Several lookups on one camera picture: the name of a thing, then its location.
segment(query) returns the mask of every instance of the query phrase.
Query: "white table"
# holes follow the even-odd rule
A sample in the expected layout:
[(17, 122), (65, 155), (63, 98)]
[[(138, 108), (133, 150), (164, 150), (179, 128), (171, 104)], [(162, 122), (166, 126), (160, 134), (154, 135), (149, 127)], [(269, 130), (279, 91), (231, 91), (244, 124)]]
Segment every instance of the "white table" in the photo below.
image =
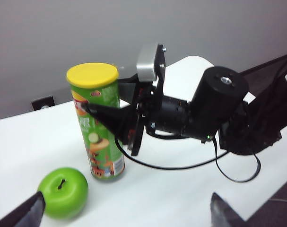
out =
[[(204, 70), (211, 66), (195, 56), (168, 66), (165, 94), (191, 100)], [(128, 159), (119, 180), (101, 182), (90, 173), (72, 102), (6, 118), (0, 120), (0, 218), (34, 194), (47, 173), (71, 166), (87, 178), (87, 205), (72, 220), (44, 216), (41, 226), (210, 226), (213, 192), (248, 219), (287, 181), (287, 127), (282, 136), (281, 141), (258, 154), (262, 169), (249, 183), (227, 180), (215, 163), (185, 171), (161, 171)], [(182, 166), (213, 156), (212, 143), (164, 141), (144, 135), (138, 158), (152, 164)], [(220, 159), (219, 164), (237, 179), (249, 177), (256, 168), (253, 157), (233, 154)]]

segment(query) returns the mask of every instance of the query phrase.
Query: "gray wall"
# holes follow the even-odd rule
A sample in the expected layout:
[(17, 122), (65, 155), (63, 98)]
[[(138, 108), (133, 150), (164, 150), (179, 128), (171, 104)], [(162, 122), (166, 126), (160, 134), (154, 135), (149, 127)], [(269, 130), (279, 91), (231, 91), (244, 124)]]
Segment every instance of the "gray wall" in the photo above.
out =
[(135, 63), (153, 41), (168, 64), (198, 55), (242, 71), (287, 53), (287, 0), (0, 0), (0, 118), (69, 101), (69, 67)]

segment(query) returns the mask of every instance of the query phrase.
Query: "silver bracket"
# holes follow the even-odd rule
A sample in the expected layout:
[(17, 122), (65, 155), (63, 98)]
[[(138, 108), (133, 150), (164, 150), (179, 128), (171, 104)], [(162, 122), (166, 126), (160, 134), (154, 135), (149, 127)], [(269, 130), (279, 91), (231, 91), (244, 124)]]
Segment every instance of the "silver bracket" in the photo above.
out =
[(166, 49), (163, 45), (154, 43), (142, 47), (137, 61), (137, 75), (140, 82), (156, 81), (158, 73), (165, 75)]

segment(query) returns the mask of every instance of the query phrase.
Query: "black object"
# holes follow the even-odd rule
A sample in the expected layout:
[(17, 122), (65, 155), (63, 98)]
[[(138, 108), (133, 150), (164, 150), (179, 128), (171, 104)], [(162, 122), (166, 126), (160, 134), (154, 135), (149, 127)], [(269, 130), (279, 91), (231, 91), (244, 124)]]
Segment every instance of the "black object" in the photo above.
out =
[(31, 104), (34, 110), (40, 110), (55, 105), (53, 96), (46, 96), (33, 100)]
[(249, 105), (238, 106), (230, 120), (221, 125), (219, 138), (222, 149), (238, 155), (252, 155), (282, 138), (280, 131), (287, 126), (286, 75), (287, 59), (270, 86)]
[[(221, 124), (229, 119), (248, 92), (247, 82), (239, 74), (224, 67), (212, 67), (204, 72), (192, 101), (188, 103), (164, 96), (164, 76), (160, 75), (159, 71), (156, 87), (151, 82), (139, 82), (136, 75), (127, 81), (136, 84), (133, 105), (118, 109), (83, 104), (88, 113), (128, 145), (132, 156), (139, 152), (144, 127), (155, 137), (155, 131), (160, 130), (172, 133), (168, 136), (170, 139), (191, 137), (201, 142), (212, 141)], [(125, 116), (125, 125), (118, 131), (118, 123)]]
[(37, 192), (0, 220), (0, 227), (38, 227), (43, 217), (45, 202)]
[[(279, 131), (287, 125), (287, 82), (284, 78), (287, 73), (287, 57), (280, 58), (285, 62), (276, 72), (274, 80), (251, 104), (243, 101), (249, 90), (246, 80), (242, 77), (244, 73), (238, 74), (220, 66), (205, 70), (192, 101), (187, 102), (163, 95), (165, 61), (161, 47), (157, 46), (152, 70), (149, 68), (150, 64), (140, 65), (140, 70), (147, 72), (142, 74), (141, 71), (140, 78), (144, 80), (140, 80), (138, 74), (118, 80), (120, 88), (126, 88), (126, 92), (120, 93), (121, 98), (130, 103), (129, 106), (118, 109), (83, 104), (83, 108), (115, 135), (116, 146), (127, 158), (141, 165), (156, 169), (180, 170), (216, 161), (218, 169), (229, 180), (243, 183), (254, 179), (261, 169), (261, 163), (255, 154), (278, 141), (281, 138)], [(152, 81), (145, 80), (149, 78), (151, 71), (157, 75), (157, 86), (153, 86)], [(138, 161), (124, 151), (118, 140), (123, 145), (128, 145), (131, 155), (136, 156), (139, 153), (144, 128), (147, 134), (165, 140), (191, 137), (199, 139), (202, 143), (213, 141), (216, 156), (206, 162), (183, 167), (163, 167)], [(156, 130), (170, 134), (159, 135), (156, 134)], [(258, 166), (252, 177), (238, 181), (223, 173), (217, 163), (217, 131), (220, 148), (227, 150), (223, 155), (232, 152), (255, 156)]]
[(215, 192), (211, 197), (210, 210), (213, 227), (248, 227), (248, 224)]
[(214, 137), (248, 90), (246, 80), (233, 70), (218, 66), (205, 70), (189, 104), (190, 117), (182, 135), (200, 140)]

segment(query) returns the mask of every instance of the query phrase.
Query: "screw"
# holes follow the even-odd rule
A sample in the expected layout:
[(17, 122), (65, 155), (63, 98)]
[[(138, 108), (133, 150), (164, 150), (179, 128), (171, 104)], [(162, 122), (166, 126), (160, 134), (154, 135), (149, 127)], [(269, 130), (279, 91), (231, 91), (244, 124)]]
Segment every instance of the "screw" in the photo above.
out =
[(230, 85), (232, 83), (231, 79), (228, 77), (221, 77), (221, 82), (227, 85)]
[(152, 128), (152, 129), (155, 129), (155, 128), (156, 128), (155, 122), (151, 122), (151, 128)]

